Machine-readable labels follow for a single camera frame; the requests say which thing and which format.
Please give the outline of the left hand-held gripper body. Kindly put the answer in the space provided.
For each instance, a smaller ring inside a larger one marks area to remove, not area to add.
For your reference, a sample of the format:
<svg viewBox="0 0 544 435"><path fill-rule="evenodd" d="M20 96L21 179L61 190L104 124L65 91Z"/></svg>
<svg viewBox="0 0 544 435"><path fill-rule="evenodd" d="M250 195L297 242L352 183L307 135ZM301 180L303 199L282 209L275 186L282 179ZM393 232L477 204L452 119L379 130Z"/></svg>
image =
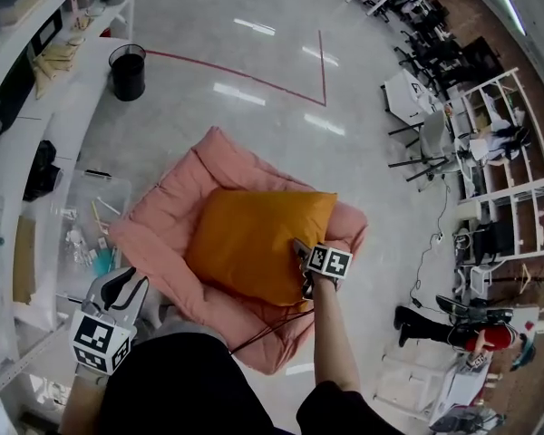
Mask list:
<svg viewBox="0 0 544 435"><path fill-rule="evenodd" d="M112 375L130 353L136 334L137 307L103 310L84 303L73 315L69 332L75 361L98 373Z"/></svg>

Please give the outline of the orange pillow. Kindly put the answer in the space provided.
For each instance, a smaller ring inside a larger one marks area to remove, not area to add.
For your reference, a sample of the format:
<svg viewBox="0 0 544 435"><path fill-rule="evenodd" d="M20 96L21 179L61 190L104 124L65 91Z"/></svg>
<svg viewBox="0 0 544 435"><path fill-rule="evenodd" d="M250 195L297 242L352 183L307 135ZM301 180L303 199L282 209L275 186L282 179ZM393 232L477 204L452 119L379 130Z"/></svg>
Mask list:
<svg viewBox="0 0 544 435"><path fill-rule="evenodd" d="M337 195L310 191L212 191L187 247L189 269L229 293L274 306L303 301L293 248L325 240Z"/></svg>

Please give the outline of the person's left forearm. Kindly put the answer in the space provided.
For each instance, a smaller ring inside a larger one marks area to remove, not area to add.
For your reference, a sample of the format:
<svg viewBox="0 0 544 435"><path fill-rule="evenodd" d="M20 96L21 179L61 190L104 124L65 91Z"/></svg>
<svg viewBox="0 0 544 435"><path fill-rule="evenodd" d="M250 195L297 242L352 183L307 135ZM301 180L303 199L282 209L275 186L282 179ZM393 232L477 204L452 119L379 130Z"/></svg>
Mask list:
<svg viewBox="0 0 544 435"><path fill-rule="evenodd" d="M99 435L101 406L109 376L77 364L73 385L58 432L61 435Z"/></svg>

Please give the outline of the teal plastic item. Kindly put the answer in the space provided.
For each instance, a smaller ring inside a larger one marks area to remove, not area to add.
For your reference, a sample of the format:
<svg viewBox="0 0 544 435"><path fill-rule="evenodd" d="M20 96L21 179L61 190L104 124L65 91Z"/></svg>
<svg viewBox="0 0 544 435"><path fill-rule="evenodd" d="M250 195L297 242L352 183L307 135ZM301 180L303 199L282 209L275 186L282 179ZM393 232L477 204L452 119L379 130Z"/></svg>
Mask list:
<svg viewBox="0 0 544 435"><path fill-rule="evenodd" d="M104 276L113 270L113 254L109 248L100 249L99 251L92 249L90 251L90 256L92 260L92 270L96 277Z"/></svg>

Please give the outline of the clear plastic floor storage box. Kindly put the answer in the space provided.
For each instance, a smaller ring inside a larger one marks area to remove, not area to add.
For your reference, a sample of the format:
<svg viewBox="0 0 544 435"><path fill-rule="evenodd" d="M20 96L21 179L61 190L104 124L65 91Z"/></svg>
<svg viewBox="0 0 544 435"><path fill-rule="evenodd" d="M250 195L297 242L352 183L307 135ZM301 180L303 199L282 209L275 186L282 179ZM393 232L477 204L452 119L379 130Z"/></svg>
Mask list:
<svg viewBox="0 0 544 435"><path fill-rule="evenodd" d="M128 209L131 183L93 170L76 170L62 207L62 229L57 262L56 306L70 314L85 298L92 281L90 251L109 248L113 270L121 252L110 237L110 226Z"/></svg>

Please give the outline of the person's black clothing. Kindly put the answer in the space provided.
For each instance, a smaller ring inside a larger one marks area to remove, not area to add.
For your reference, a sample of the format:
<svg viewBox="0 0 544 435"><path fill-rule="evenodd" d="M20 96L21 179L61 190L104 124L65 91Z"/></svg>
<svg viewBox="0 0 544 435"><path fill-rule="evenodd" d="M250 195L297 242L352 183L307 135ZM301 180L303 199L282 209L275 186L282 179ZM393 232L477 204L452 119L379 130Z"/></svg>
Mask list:
<svg viewBox="0 0 544 435"><path fill-rule="evenodd" d="M318 384L301 435L403 435L360 393ZM220 340L175 333L137 344L108 380L98 435L293 435L276 427Z"/></svg>

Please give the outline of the pink quilted floor seat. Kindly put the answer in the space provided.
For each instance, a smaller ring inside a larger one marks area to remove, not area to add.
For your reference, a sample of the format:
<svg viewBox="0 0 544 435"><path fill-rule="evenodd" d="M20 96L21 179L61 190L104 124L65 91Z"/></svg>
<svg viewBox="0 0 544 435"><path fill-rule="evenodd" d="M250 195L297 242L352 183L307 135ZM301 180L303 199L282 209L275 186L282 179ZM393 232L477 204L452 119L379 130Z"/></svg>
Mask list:
<svg viewBox="0 0 544 435"><path fill-rule="evenodd" d="M229 293L199 280L189 269L187 247L206 200L216 189L318 192L213 127L125 217L112 224L110 235L127 260L184 318L221 334L245 365L272 374L312 332L310 307L304 298L283 307ZM337 199L325 240L319 243L357 254L366 229L364 213Z"/></svg>

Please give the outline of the black bag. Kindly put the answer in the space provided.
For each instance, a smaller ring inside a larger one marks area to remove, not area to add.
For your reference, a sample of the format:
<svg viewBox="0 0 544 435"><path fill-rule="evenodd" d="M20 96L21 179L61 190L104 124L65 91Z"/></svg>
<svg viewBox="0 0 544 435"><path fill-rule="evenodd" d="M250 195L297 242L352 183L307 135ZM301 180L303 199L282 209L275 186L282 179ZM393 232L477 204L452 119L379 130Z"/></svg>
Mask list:
<svg viewBox="0 0 544 435"><path fill-rule="evenodd" d="M53 164L55 158L55 146L49 140L42 140L29 171L23 201L33 202L55 190L62 175L62 170Z"/></svg>

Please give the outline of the grey chair with black legs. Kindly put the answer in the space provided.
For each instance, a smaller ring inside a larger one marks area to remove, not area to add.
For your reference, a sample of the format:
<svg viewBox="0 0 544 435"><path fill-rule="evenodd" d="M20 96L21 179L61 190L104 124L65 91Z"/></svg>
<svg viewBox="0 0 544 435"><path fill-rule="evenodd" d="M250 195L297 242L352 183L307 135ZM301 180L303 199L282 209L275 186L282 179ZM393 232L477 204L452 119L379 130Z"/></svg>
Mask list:
<svg viewBox="0 0 544 435"><path fill-rule="evenodd" d="M407 182L421 177L433 181L436 176L443 175L448 166L456 160L456 151L451 143L452 133L445 112L436 111L427 115L422 121L390 131L388 135L392 137L408 131L413 133L414 138L405 145L405 149L409 150L413 145L417 145L418 155L415 158L389 163L388 168L421 165L423 169L407 178Z"/></svg>

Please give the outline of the white metal shelving unit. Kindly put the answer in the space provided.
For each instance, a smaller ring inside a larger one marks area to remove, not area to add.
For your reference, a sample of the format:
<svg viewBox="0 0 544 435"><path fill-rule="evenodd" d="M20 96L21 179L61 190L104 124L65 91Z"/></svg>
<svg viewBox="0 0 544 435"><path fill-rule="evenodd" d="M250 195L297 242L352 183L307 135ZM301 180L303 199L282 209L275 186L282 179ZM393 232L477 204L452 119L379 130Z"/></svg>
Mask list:
<svg viewBox="0 0 544 435"><path fill-rule="evenodd" d="M108 6L80 31L83 43L71 70L57 74L41 98L29 93L0 136L0 392L63 333L65 316L56 304L63 206L84 135L108 86L109 58L132 39L134 6L135 0ZM62 177L52 193L27 203L24 188L42 140L54 145ZM21 216L32 219L35 229L30 303L13 299Z"/></svg>

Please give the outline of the white table with black legs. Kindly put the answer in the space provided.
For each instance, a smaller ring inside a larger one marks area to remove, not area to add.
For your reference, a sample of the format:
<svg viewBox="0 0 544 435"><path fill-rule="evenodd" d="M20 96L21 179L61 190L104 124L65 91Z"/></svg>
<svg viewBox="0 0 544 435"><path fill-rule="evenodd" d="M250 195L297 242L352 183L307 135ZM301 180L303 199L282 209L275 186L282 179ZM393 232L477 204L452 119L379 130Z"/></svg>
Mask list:
<svg viewBox="0 0 544 435"><path fill-rule="evenodd" d="M437 111L442 103L409 71L402 69L381 86L385 110L408 126L423 122Z"/></svg>

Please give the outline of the white open bookcase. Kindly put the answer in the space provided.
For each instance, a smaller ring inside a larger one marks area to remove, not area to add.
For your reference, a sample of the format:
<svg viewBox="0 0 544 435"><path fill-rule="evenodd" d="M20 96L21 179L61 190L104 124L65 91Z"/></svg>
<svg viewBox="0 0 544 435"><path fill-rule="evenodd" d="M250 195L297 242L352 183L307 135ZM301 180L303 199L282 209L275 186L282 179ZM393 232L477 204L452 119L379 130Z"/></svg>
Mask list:
<svg viewBox="0 0 544 435"><path fill-rule="evenodd" d="M510 224L513 247L503 259L544 256L544 134L516 68L482 82L444 104L458 151L466 201L477 201L490 220ZM512 159L489 159L491 132L512 126L530 143Z"/></svg>

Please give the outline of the grey wheeled chair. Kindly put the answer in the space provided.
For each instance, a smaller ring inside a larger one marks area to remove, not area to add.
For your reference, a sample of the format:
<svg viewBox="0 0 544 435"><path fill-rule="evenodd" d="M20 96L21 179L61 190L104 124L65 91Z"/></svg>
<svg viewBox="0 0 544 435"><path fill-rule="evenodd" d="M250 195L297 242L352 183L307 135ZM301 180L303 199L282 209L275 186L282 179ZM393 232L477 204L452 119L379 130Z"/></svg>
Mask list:
<svg viewBox="0 0 544 435"><path fill-rule="evenodd" d="M485 406L455 407L438 419L430 431L433 435L489 435L506 419L505 414Z"/></svg>

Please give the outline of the pile of beige slats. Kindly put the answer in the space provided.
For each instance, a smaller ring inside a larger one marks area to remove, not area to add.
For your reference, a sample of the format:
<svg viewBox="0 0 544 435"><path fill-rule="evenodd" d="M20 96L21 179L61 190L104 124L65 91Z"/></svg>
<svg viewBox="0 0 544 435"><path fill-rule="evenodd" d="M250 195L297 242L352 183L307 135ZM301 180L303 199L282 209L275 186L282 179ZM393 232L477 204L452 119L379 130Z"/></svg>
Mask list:
<svg viewBox="0 0 544 435"><path fill-rule="evenodd" d="M48 86L56 79L58 72L69 72L73 68L73 58L78 45L50 44L33 59L35 99L40 100Z"/></svg>

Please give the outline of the black framed storage box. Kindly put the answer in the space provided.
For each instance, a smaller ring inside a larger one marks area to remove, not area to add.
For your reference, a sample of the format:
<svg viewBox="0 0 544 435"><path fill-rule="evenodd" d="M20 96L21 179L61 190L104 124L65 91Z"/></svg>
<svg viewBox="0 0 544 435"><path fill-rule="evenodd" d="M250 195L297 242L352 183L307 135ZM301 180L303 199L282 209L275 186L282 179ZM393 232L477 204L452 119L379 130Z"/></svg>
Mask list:
<svg viewBox="0 0 544 435"><path fill-rule="evenodd" d="M31 38L30 45L34 55L41 54L54 37L60 33L62 28L62 12L60 9L57 9Z"/></svg>

